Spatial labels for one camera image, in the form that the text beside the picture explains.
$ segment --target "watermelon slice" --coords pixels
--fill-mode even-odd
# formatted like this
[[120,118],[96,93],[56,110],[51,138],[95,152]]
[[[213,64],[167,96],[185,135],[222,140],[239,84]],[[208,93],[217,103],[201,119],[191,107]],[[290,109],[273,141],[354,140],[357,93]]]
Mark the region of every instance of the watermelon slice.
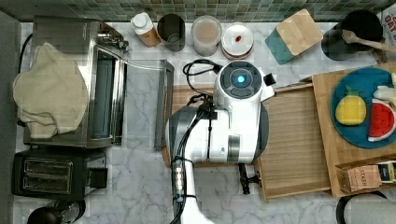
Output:
[[368,140],[381,141],[396,129],[396,113],[388,104],[377,99],[373,99],[371,111]]

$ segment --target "wooden cutting board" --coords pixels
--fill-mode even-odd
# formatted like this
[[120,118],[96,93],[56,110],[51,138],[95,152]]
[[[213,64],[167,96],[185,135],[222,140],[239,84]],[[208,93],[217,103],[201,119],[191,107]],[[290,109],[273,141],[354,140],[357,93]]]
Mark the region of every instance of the wooden cutting board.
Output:
[[[383,63],[371,67],[382,68],[389,72],[396,72],[396,62]],[[332,93],[338,82],[354,70],[356,69],[348,69],[312,76],[318,108],[318,118],[333,197],[344,197],[349,195],[340,189],[336,166],[343,166],[346,163],[363,160],[377,160],[379,157],[387,157],[396,153],[396,142],[386,147],[365,149],[351,145],[336,131],[330,116],[330,101]]]

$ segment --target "toaster slot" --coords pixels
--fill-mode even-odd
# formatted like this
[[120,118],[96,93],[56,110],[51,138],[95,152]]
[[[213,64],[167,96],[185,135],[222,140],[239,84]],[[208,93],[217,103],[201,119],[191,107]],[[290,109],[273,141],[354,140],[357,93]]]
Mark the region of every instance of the toaster slot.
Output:
[[25,161],[24,172],[35,175],[69,176],[71,162],[58,161]]
[[65,179],[25,176],[23,178],[23,188],[37,192],[66,194],[70,192],[70,182]]

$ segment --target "small box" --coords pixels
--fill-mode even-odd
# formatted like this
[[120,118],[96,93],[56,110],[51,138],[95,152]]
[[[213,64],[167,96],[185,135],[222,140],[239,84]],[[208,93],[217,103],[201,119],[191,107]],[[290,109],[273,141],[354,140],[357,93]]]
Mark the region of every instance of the small box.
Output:
[[323,39],[323,33],[306,9],[282,21],[265,39],[279,64],[311,48]]
[[354,192],[362,189],[376,189],[381,186],[377,165],[365,165],[342,171],[341,189]]

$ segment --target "tile backsplash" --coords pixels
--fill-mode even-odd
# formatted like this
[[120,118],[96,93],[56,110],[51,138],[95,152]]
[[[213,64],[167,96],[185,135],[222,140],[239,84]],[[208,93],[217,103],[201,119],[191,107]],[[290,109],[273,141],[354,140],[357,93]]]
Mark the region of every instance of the tile backsplash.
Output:
[[174,13],[185,21],[210,15],[223,22],[283,21],[306,8],[315,21],[339,21],[355,9],[380,12],[394,0],[63,0],[79,16],[129,21],[146,11],[153,21]]

